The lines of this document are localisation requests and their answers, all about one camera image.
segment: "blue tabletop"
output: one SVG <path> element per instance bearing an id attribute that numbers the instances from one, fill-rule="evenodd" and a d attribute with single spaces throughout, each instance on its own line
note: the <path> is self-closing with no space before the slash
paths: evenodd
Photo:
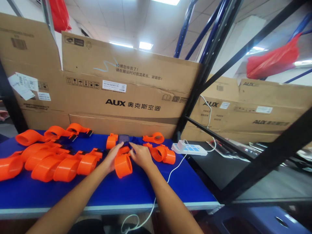
<path id="1" fill-rule="evenodd" d="M 106 149 L 107 135 L 93 134 L 90 138 L 78 137 L 70 146 L 76 151 L 91 151 L 93 148 Z M 164 144 L 171 148 L 172 141 Z M 24 150 L 14 138 L 0 144 L 0 158 L 6 158 L 13 152 Z M 167 180 L 169 173 L 182 160 L 176 154 L 174 165 L 155 162 L 163 177 Z M 132 161 L 133 173 L 119 179 L 115 172 L 102 181 L 92 195 L 87 206 L 150 204 L 155 194 L 145 172 Z M 0 209 L 47 208 L 55 205 L 64 195 L 73 189 L 84 176 L 79 175 L 73 181 L 44 183 L 31 178 L 31 172 L 23 171 L 13 179 L 0 182 Z M 203 184 L 191 166 L 184 160 L 170 178 L 169 185 L 183 202 L 216 202 L 216 199 Z"/>

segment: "white cable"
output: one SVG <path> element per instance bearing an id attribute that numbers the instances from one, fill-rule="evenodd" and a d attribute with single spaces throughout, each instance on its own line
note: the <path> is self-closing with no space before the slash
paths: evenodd
<path id="1" fill-rule="evenodd" d="M 209 106 L 209 104 L 208 104 L 208 102 L 206 101 L 206 99 L 205 99 L 202 95 L 200 95 L 200 96 L 204 99 L 205 103 L 206 103 L 207 106 L 210 108 L 209 122 L 208 122 L 208 125 L 207 125 L 207 128 L 209 129 L 210 119 L 211 119 L 211 115 L 212 115 L 212 109 L 211 109 L 211 106 Z M 212 149 L 212 150 L 207 150 L 207 152 L 212 152 L 212 151 L 214 151 L 214 150 L 216 149 L 216 147 L 217 147 L 217 143 L 215 142 L 213 149 Z"/>
<path id="2" fill-rule="evenodd" d="M 188 154 L 186 154 L 186 155 L 182 158 L 181 162 L 179 163 L 179 165 L 178 165 L 175 169 L 177 169 L 177 168 L 181 165 L 182 161 L 185 159 L 185 157 L 186 157 L 187 155 L 188 155 Z M 175 169 L 173 169 L 173 170 L 170 172 L 170 174 L 169 174 L 169 177 L 168 177 L 168 180 L 167 180 L 167 183 L 168 183 L 168 184 L 169 184 L 169 180 L 170 180 L 171 173 L 172 173 Z M 126 218 L 124 219 L 123 224 L 121 225 L 121 233 L 122 233 L 122 234 L 127 234 L 127 233 L 130 232 L 130 231 L 134 231 L 134 230 L 137 230 L 137 229 L 139 229 L 140 227 L 142 227 L 142 226 L 148 221 L 148 219 L 150 218 L 150 216 L 152 215 L 152 212 L 153 212 L 153 210 L 154 210 L 154 208 L 155 208 L 155 202 L 156 202 L 156 198 L 155 198 L 155 200 L 154 200 L 154 203 L 153 203 L 153 206 L 152 206 L 152 210 L 150 211 L 150 214 L 148 215 L 148 217 L 146 218 L 146 220 L 145 220 L 140 226 L 139 226 L 140 218 L 139 218 L 139 216 L 137 216 L 136 214 L 131 214 L 131 215 L 129 215 L 128 217 L 126 217 Z M 134 228 L 128 228 L 127 230 L 125 230 L 125 231 L 123 232 L 123 225 L 124 225 L 125 221 L 126 221 L 128 218 L 132 217 L 132 216 L 136 216 L 136 217 L 137 217 L 137 224 L 136 224 L 136 226 L 135 226 Z"/>

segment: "red plastic bag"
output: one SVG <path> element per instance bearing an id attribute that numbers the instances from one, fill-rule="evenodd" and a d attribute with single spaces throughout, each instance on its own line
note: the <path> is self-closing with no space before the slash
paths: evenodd
<path id="1" fill-rule="evenodd" d="M 69 25 L 69 15 L 64 0 L 50 1 L 54 30 L 57 32 L 71 30 Z"/>
<path id="2" fill-rule="evenodd" d="M 293 63 L 299 57 L 297 42 L 301 33 L 297 34 L 286 45 L 268 52 L 263 56 L 248 58 L 247 77 L 258 80 L 294 68 Z"/>

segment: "fluorescent light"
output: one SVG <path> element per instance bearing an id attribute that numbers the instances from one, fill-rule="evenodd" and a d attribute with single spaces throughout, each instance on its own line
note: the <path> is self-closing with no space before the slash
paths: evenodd
<path id="1" fill-rule="evenodd" d="M 293 64 L 295 66 L 302 66 L 302 65 L 308 65 L 308 64 L 311 64 L 311 63 L 312 63 L 312 60 L 308 59 L 308 60 L 303 60 L 303 61 L 295 61 Z"/>
<path id="2" fill-rule="evenodd" d="M 265 50 L 265 48 L 261 48 L 261 47 L 257 47 L 257 46 L 254 46 L 253 49 L 255 49 L 255 50 L 261 50 L 261 51 L 262 51 L 262 50 Z"/>
<path id="3" fill-rule="evenodd" d="M 151 49 L 153 47 L 153 44 L 147 43 L 147 42 L 140 42 L 140 49 Z"/>
<path id="4" fill-rule="evenodd" d="M 132 45 L 130 46 L 130 45 L 120 44 L 120 43 L 116 43 L 116 42 L 110 42 L 110 44 L 118 45 L 118 46 L 124 46 L 124 47 L 128 47 L 128 48 L 133 48 Z"/>
<path id="5" fill-rule="evenodd" d="M 262 52 L 262 51 L 267 51 L 267 49 L 262 48 L 262 47 L 254 46 L 246 55 L 259 53 L 259 52 Z"/>
<path id="6" fill-rule="evenodd" d="M 152 1 L 176 6 L 178 5 L 180 0 L 152 0 Z"/>

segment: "human hand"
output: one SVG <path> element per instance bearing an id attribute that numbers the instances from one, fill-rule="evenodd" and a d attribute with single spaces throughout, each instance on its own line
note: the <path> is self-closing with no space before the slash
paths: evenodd
<path id="1" fill-rule="evenodd" d="M 118 150 L 123 146 L 123 142 L 116 145 L 114 148 L 112 148 L 109 153 L 107 154 L 104 161 L 101 163 L 103 165 L 108 166 L 107 173 L 110 173 L 115 170 L 115 157 L 117 155 Z"/>
<path id="2" fill-rule="evenodd" d="M 9 113 L 5 110 L 0 110 L 0 120 L 5 121 L 6 117 L 9 115 Z"/>
<path id="3" fill-rule="evenodd" d="M 142 167 L 144 171 L 155 165 L 148 147 L 136 145 L 132 142 L 129 142 L 129 144 L 132 146 L 129 152 L 131 158 L 136 164 Z"/>

